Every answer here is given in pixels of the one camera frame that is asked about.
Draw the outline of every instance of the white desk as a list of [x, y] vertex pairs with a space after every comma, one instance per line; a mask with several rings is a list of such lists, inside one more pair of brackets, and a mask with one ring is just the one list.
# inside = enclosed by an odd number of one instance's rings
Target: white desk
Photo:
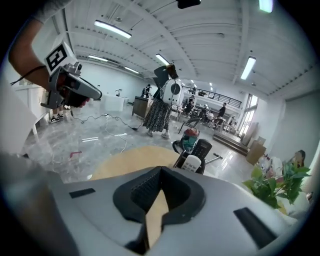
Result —
[[49, 108], [43, 107], [40, 103], [45, 101], [46, 90], [39, 85], [16, 85], [12, 87], [18, 97], [36, 116], [32, 126], [33, 134], [37, 134], [36, 123], [39, 122], [46, 114], [50, 112]]

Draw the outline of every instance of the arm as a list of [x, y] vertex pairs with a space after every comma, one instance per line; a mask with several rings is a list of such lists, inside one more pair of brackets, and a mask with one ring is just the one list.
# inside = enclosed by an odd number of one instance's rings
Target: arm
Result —
[[[38, 20], [29, 20], [9, 51], [9, 62], [21, 76], [38, 66], [44, 65], [32, 49], [32, 42], [42, 26], [43, 24]], [[36, 70], [25, 78], [48, 91], [49, 73], [46, 68]]]

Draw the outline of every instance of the green plant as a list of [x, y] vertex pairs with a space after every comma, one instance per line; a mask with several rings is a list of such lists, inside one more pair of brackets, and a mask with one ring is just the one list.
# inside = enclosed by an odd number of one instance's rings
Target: green plant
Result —
[[287, 162], [283, 166], [283, 182], [277, 182], [274, 177], [265, 178], [259, 166], [255, 165], [251, 173], [251, 179], [246, 180], [243, 184], [249, 188], [252, 194], [277, 209], [279, 208], [277, 197], [289, 200], [293, 204], [301, 192], [301, 183], [303, 177], [310, 176], [307, 174], [309, 168], [298, 167], [296, 163]]

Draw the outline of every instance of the white ceiling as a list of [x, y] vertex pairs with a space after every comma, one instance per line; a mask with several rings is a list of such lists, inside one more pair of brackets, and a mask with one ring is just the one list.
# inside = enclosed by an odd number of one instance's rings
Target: white ceiling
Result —
[[[212, 82], [265, 99], [291, 97], [291, 87], [303, 94], [315, 86], [304, 81], [311, 80], [311, 71], [318, 74], [316, 55], [299, 25], [278, 5], [266, 13], [258, 0], [202, 0], [186, 9], [178, 9], [175, 0], [74, 0], [64, 11], [79, 59], [96, 55], [151, 78], [162, 65], [155, 57], [159, 53], [175, 64], [182, 80], [202, 81], [199, 89], [208, 90]], [[95, 20], [132, 37], [97, 27]], [[241, 80], [248, 56], [256, 58], [254, 73]]]

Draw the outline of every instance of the floral skirt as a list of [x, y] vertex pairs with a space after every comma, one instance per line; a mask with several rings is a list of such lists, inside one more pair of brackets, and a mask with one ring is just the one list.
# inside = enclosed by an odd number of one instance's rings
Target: floral skirt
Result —
[[143, 121], [143, 126], [153, 132], [162, 132], [163, 129], [169, 130], [171, 112], [172, 107], [170, 104], [164, 103], [159, 99], [154, 99]]

